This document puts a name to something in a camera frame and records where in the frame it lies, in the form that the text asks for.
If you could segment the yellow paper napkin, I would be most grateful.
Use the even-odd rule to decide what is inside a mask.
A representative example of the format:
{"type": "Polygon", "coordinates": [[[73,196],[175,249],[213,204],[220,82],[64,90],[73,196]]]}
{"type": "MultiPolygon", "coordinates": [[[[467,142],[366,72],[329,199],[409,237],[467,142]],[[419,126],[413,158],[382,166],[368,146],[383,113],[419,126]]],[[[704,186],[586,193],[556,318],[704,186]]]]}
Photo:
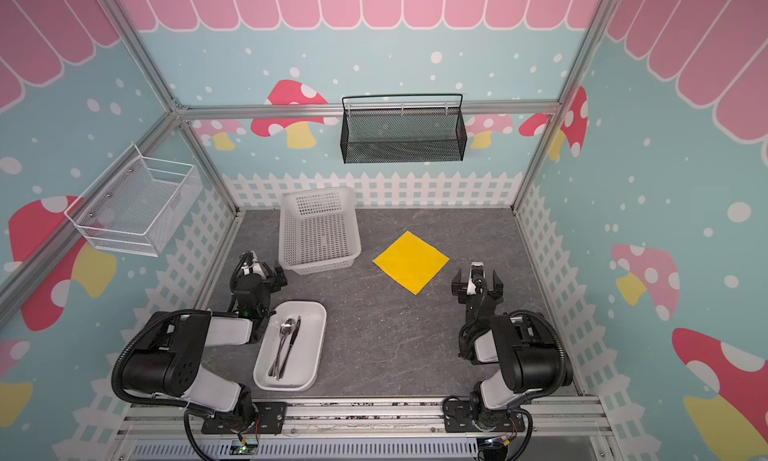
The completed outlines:
{"type": "Polygon", "coordinates": [[[374,258],[373,263],[411,294],[418,295],[449,260],[438,249],[406,231],[374,258]]]}

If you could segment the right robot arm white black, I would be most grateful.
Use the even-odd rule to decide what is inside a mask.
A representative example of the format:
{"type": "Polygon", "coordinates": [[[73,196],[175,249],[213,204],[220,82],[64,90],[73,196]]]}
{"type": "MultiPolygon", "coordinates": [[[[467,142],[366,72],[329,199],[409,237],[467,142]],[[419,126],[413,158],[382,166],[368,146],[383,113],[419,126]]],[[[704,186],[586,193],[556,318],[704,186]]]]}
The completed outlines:
{"type": "Polygon", "coordinates": [[[504,286],[496,273],[488,279],[484,264],[471,264],[469,277],[458,273],[451,292],[466,308],[458,334],[458,356],[473,365],[498,370],[479,381],[466,399],[449,396],[442,413],[448,432],[517,431],[521,410],[573,382],[573,368],[563,341],[546,317],[519,309],[498,314],[504,286]]]}

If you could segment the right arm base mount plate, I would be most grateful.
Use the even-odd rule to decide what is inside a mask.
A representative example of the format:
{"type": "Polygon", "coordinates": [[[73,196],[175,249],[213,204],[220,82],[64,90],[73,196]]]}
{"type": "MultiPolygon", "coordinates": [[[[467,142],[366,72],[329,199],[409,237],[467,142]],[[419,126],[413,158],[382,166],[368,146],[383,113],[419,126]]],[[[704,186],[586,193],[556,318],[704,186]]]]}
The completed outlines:
{"type": "Polygon", "coordinates": [[[506,410],[487,409],[480,401],[449,396],[442,400],[441,414],[448,433],[520,433],[524,418],[506,410]]]}

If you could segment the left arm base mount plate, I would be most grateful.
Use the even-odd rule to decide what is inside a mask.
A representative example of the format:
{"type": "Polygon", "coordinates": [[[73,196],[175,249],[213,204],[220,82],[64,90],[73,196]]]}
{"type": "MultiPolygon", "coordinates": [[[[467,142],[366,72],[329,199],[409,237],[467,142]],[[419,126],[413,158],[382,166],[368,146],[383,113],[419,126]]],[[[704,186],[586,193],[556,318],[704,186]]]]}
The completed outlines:
{"type": "Polygon", "coordinates": [[[286,419],[286,402],[250,402],[233,412],[216,412],[203,421],[201,432],[214,434],[280,434],[286,419]]]}

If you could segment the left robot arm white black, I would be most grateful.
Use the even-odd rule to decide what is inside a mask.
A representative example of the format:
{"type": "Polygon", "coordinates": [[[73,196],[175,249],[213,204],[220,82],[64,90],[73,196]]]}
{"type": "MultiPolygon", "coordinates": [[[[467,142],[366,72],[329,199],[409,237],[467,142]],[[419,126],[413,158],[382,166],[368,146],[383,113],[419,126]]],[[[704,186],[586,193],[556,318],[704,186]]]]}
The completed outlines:
{"type": "Polygon", "coordinates": [[[208,348],[259,341],[276,314],[271,295],[286,285],[280,264],[243,253],[230,276],[228,308],[154,313],[118,355],[113,393],[131,404],[180,407],[232,431],[251,428],[259,411],[250,389],[211,372],[202,358],[208,348]]]}

